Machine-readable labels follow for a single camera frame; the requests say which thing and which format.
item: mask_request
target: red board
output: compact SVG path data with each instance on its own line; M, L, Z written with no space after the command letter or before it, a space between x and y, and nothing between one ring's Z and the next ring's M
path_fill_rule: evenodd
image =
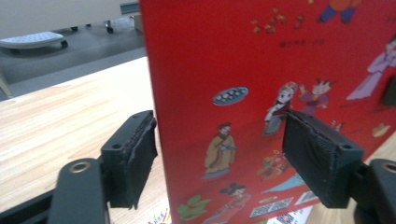
M140 5L175 223L258 223L318 203L298 202L309 188L281 155L285 108L364 158L395 131L381 101L396 75L396 1Z

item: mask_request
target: book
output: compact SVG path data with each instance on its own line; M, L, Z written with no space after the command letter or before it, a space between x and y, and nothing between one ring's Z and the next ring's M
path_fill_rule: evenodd
M368 158L396 127L396 2L142 0L173 223L260 223L320 203L282 154L288 109Z

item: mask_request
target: screw hole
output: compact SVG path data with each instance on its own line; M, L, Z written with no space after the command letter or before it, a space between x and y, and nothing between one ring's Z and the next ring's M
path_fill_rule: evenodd
M117 149L117 148L120 148L120 147L121 147L121 144L114 144L112 147L115 148L115 149Z
M384 169L388 170L389 172L393 172L396 174L396 165L395 164L386 162L386 163L382 164L382 167Z
M73 174L86 171L90 168L91 164L89 162L83 161L72 165L69 171Z

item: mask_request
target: cartoon illustration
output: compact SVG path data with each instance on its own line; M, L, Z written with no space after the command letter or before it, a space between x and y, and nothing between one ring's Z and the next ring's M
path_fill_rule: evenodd
M314 85L312 91L307 91L305 85L300 85L300 101L305 102L302 112L314 115L318 107L327 108L329 103L329 96L326 94L332 88L332 83L329 80L320 80Z
M177 212L180 214L182 220L190 221L206 213L205 207L211 201L210 199L201 200L201 195L197 194L190 198L186 204L179 206Z
M352 20L353 14L361 3L362 0L329 0L329 5L318 18L318 22L329 21L335 14L340 13L341 22L347 24Z
M230 172L230 164L235 161L237 147L231 133L231 123L220 124L219 132L215 135L206 152L206 172L202 179L209 179L226 175Z
M220 193L228 194L233 197L231 201L226 203L213 217L208 218L203 224L227 223L236 213L245 207L245 204L250 200L251 195L246 194L246 187L232 183L229 188L222 189Z
M233 105L242 101L248 95L247 87L233 87L221 91L213 97L215 105Z
M256 173L261 181L277 178L290 167L288 160L278 150L274 150L274 153L273 157L264 159L263 167Z
M379 79L389 66L396 66L396 35L385 46L385 51L378 55L367 68L371 74L346 99L356 100L371 96Z
M282 120L286 117L286 111L291 109L291 100L296 91L297 84L294 82L287 83L279 90L275 104L268 110L265 116L263 135L277 133L282 124Z

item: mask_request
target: ancient costume figure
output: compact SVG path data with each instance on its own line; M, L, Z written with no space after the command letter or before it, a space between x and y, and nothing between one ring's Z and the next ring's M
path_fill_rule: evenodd
M396 66L396 36L387 44L386 51L378 55L367 68L371 74L346 99L356 100L371 96L379 79L389 66Z
M203 179L214 178L230 172L230 164L233 164L237 150L230 132L231 123L219 126L219 133L210 142L206 152L206 172Z
M329 0L329 5L320 15L318 21L328 21L335 14L341 14L341 21L348 23L352 19L356 9L361 5L362 0Z
M286 111L291 109L291 100L297 90L297 84L289 82L278 93L275 104L268 110L265 116L265 128L263 135L277 133L282 120L286 117Z
M246 194L245 191L245 186L238 186L235 183L232 183L229 189L221 190L221 193L226 193L232 196L233 199L216 211L214 216L205 220L203 224L228 223L250 200L251 195Z
M307 91L304 85L300 86L300 101L305 102L301 110L305 114L314 115L318 107L327 108L329 96L326 94L332 87L332 83L327 80L318 80L312 91Z

